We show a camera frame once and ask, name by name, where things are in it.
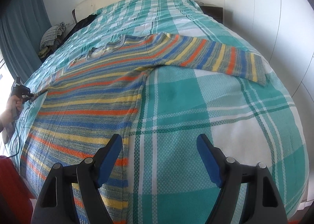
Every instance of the window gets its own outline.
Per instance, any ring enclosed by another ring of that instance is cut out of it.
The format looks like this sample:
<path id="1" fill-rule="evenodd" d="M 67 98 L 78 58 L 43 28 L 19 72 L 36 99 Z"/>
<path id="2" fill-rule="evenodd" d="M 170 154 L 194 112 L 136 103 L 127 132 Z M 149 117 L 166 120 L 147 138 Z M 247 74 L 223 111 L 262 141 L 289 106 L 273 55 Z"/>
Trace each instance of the window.
<path id="1" fill-rule="evenodd" d="M 0 113 L 2 113 L 5 110 L 7 100 L 11 93 L 11 87 L 13 82 L 14 79 L 10 74 L 0 52 L 0 90 L 1 90 Z M 0 135 L 0 155 L 7 155 L 2 141 L 2 135 Z"/>

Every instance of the nightstand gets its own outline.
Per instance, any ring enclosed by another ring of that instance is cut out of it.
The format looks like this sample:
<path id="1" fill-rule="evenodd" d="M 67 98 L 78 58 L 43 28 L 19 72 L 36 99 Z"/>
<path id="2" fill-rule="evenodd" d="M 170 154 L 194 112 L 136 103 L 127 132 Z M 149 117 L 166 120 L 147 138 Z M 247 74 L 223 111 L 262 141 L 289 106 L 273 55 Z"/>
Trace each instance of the nightstand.
<path id="1" fill-rule="evenodd" d="M 212 17 L 217 22 L 221 23 L 223 22 L 223 9 L 222 7 L 213 5 L 213 4 L 206 4 L 199 5 L 203 13 L 207 16 Z"/>

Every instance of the human hand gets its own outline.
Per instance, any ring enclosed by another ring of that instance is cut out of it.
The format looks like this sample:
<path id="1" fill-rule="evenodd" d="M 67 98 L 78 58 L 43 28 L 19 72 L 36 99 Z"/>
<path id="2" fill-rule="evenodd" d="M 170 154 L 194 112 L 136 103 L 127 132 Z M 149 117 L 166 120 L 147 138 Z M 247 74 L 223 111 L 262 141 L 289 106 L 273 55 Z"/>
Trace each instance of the human hand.
<path id="1" fill-rule="evenodd" d="M 14 120 L 12 115 L 12 106 L 14 104 L 19 112 L 23 110 L 22 99 L 19 99 L 16 95 L 11 96 L 7 101 L 6 110 L 0 115 L 4 127 Z"/>

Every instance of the yellow stripe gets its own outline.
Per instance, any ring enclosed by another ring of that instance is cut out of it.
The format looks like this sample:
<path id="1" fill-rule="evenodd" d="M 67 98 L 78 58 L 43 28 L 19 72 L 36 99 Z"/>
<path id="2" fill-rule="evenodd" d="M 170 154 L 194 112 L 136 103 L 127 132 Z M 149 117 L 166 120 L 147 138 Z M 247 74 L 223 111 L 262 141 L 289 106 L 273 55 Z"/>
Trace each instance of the yellow stripe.
<path id="1" fill-rule="evenodd" d="M 223 45 L 221 46 L 220 53 L 219 53 L 219 56 L 218 56 L 218 58 L 217 58 L 217 60 L 216 60 L 216 63 L 215 63 L 214 66 L 213 66 L 213 70 L 212 70 L 213 72 L 217 72 L 217 71 L 218 71 L 218 68 L 219 68 L 219 66 L 220 66 L 220 64 L 221 64 L 221 61 L 222 61 L 222 59 L 224 58 L 225 48 L 226 48 L 226 45 L 223 44 Z"/>
<path id="2" fill-rule="evenodd" d="M 97 104 L 97 103 L 107 104 L 107 103 L 117 103 L 117 102 L 134 102 L 137 99 L 141 99 L 140 94 L 122 96 L 122 97 L 110 98 L 110 99 L 89 99 L 89 100 L 77 100 L 77 101 L 65 102 L 65 103 L 60 103 L 60 104 L 43 104 L 42 108 L 63 107 L 63 106 L 77 105 L 77 104 Z"/>
<path id="3" fill-rule="evenodd" d="M 193 40 L 191 41 L 191 43 L 190 43 L 175 59 L 169 60 L 169 61 L 167 61 L 167 62 L 164 63 L 164 64 L 165 64 L 165 65 L 170 65 L 170 64 L 172 64 L 173 62 L 180 60 L 181 57 L 183 57 L 183 56 L 188 52 L 188 50 L 194 45 L 194 43 L 196 42 L 196 40 L 197 40 L 197 38 L 193 38 Z"/>
<path id="4" fill-rule="evenodd" d="M 138 44 L 139 43 L 139 41 L 138 40 L 126 40 L 125 42 L 124 42 L 124 44 L 130 44 L 130 43 L 136 43 L 136 44 Z"/>
<path id="5" fill-rule="evenodd" d="M 168 41 L 168 39 L 165 39 L 162 43 L 160 43 L 160 44 L 158 44 L 157 46 L 155 46 L 155 47 L 153 47 L 152 49 L 150 49 L 150 51 L 149 51 L 148 53 L 153 52 L 153 51 L 155 51 L 155 50 L 158 49 L 158 48 L 161 48 L 161 46 L 163 46 L 167 41 Z M 72 73 L 74 73 L 74 72 L 78 72 L 78 71 L 80 71 L 80 70 L 82 70 L 82 69 L 86 69 L 86 68 L 91 67 L 91 66 L 96 66 L 96 65 L 98 65 L 98 64 L 105 63 L 105 62 L 108 62 L 108 61 L 111 61 L 111 60 L 115 60 L 115 59 L 119 59 L 119 58 L 125 58 L 125 57 L 138 56 L 138 55 L 142 55 L 142 54 L 145 54 L 145 53 L 147 53 L 147 51 L 137 52 L 137 53 L 133 53 L 133 54 L 127 54 L 127 55 L 118 56 L 118 57 L 111 57 L 111 58 L 108 58 L 108 59 L 106 59 L 106 60 L 101 60 L 101 61 L 99 61 L 99 62 L 92 63 L 92 64 L 90 64 L 90 65 L 86 65 L 86 66 L 84 66 L 84 67 L 81 67 L 81 68 L 79 68 L 79 69 L 73 70 L 73 71 L 71 71 L 71 72 L 67 72 L 67 73 L 65 73 L 64 75 L 69 75 L 69 74 L 72 74 Z"/>
<path id="6" fill-rule="evenodd" d="M 45 168 L 47 171 L 51 170 L 51 167 L 46 166 L 43 162 L 41 162 L 38 158 L 36 158 L 33 154 L 27 153 L 28 156 L 30 156 L 37 164 L 40 165 L 40 167 Z"/>
<path id="7" fill-rule="evenodd" d="M 41 133 L 47 134 L 50 132 L 49 130 L 42 129 L 39 127 L 32 127 L 34 130 L 39 131 Z M 107 145 L 110 139 L 106 138 L 98 138 L 98 137 L 86 137 L 86 136 L 81 136 L 81 135 L 74 135 L 74 134 L 65 134 L 65 133 L 58 133 L 58 132 L 53 132 L 53 135 L 55 138 L 59 139 L 65 139 L 65 140 L 72 140 L 76 142 L 84 142 L 84 143 L 91 143 L 91 144 L 103 144 Z M 123 144 L 128 144 L 129 143 L 129 138 L 126 137 L 123 140 Z"/>
<path id="8" fill-rule="evenodd" d="M 254 59 L 254 54 L 253 53 L 251 53 L 251 63 L 252 63 L 252 75 L 253 75 L 252 81 L 257 82 L 255 59 Z"/>
<path id="9" fill-rule="evenodd" d="M 72 183 L 72 187 L 76 190 L 79 190 L 79 186 L 77 183 Z M 109 206 L 111 208 L 123 209 L 128 207 L 128 201 L 118 201 L 111 198 L 104 197 L 101 195 L 101 199 L 104 202 L 105 206 Z"/>
<path id="10" fill-rule="evenodd" d="M 135 71 L 142 72 L 142 71 L 145 71 L 145 70 L 147 70 L 147 69 L 148 69 L 147 67 L 140 66 L 140 67 L 135 68 L 134 70 L 135 70 Z"/>
<path id="11" fill-rule="evenodd" d="M 95 51 L 92 54 L 90 54 L 90 57 L 101 56 L 104 52 L 108 52 L 108 51 L 115 49 L 115 48 L 117 48 L 117 46 L 106 46 L 105 48 L 102 48 L 102 49 Z"/>
<path id="12" fill-rule="evenodd" d="M 71 82 L 71 83 L 68 83 L 68 84 L 65 84 L 63 86 L 60 86 L 60 87 L 50 87 L 52 89 L 63 89 L 63 88 L 68 88 L 72 85 L 75 85 L 75 84 L 83 84 L 84 82 L 87 82 L 87 81 L 90 81 L 90 80 L 97 80 L 97 79 L 102 79 L 102 78 L 108 78 L 108 77 L 113 77 L 113 76 L 123 76 L 125 74 L 127 74 L 128 72 L 113 72 L 113 73 L 109 73 L 109 74 L 105 74 L 105 75 L 99 75 L 99 76 L 95 76 L 95 77 L 90 77 L 90 78 L 87 78 L 87 79 L 83 79 L 83 80 L 78 80 L 78 81 L 75 81 L 75 82 Z"/>

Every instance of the pile of clothes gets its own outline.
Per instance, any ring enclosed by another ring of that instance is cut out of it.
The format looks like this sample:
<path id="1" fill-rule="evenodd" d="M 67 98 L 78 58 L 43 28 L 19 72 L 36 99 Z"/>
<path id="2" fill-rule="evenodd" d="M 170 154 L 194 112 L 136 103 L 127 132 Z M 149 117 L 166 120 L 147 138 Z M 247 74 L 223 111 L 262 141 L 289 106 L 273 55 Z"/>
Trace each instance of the pile of clothes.
<path id="1" fill-rule="evenodd" d="M 43 35 L 38 56 L 44 62 L 51 54 L 60 48 L 75 32 L 88 26 L 97 17 L 96 14 L 89 15 L 87 18 L 79 21 L 73 29 L 65 36 L 65 24 L 61 22 L 49 28 Z"/>

